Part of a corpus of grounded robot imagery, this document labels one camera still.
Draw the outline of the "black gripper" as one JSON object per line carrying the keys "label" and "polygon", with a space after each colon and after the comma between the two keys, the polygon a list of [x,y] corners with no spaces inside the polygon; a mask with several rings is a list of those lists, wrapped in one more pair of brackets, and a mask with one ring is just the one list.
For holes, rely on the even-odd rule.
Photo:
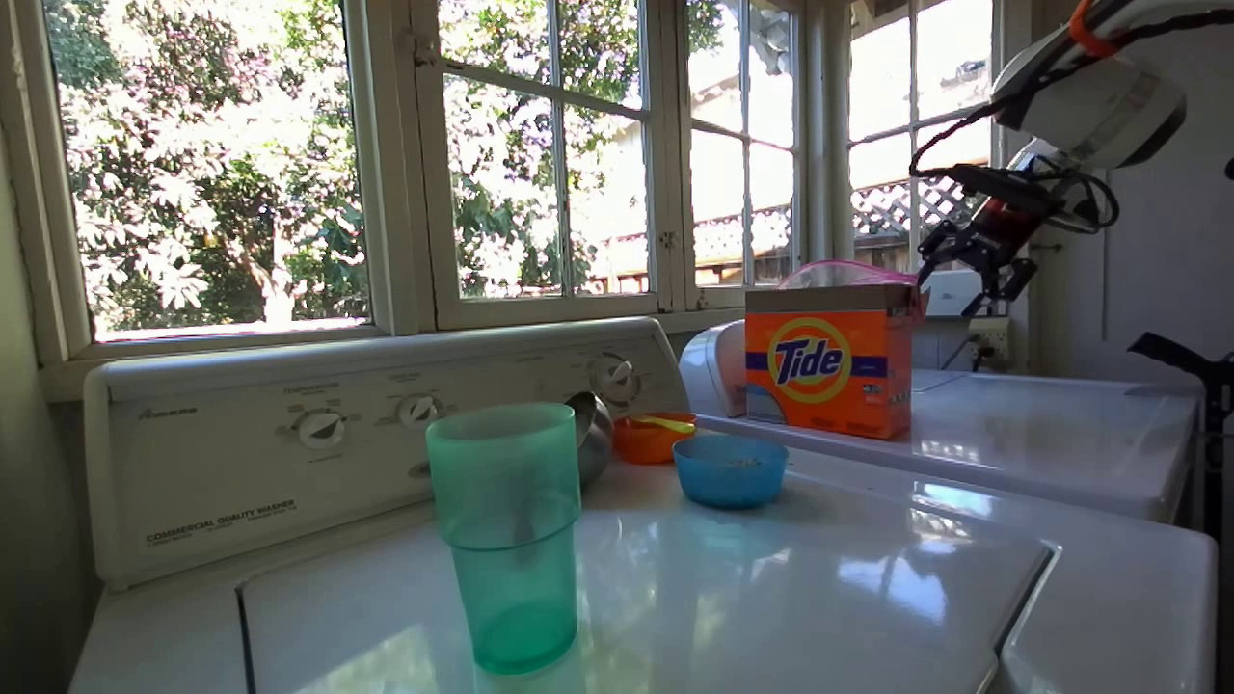
{"label": "black gripper", "polygon": [[977,202],[977,210],[926,233],[918,247],[918,283],[961,264],[979,275],[979,304],[1016,300],[1039,275],[1024,247],[1060,210],[1049,194],[1049,176],[992,167],[952,167],[950,176]]}

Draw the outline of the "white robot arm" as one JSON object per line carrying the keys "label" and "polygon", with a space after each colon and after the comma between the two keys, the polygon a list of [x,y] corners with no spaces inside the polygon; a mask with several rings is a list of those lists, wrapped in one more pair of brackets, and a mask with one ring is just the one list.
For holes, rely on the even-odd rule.
{"label": "white robot arm", "polygon": [[[918,244],[918,286],[966,268],[979,277],[968,315],[994,311],[1039,275],[1026,244],[1043,228],[1108,233],[1124,217],[1108,174],[1148,161],[1187,121],[1183,88],[1128,49],[1231,25],[1234,0],[1076,0],[1065,28],[1004,67],[983,103],[914,152],[918,180],[950,176],[968,198]],[[1026,136],[1026,145],[1007,167],[926,167],[936,142],[977,121]]]}

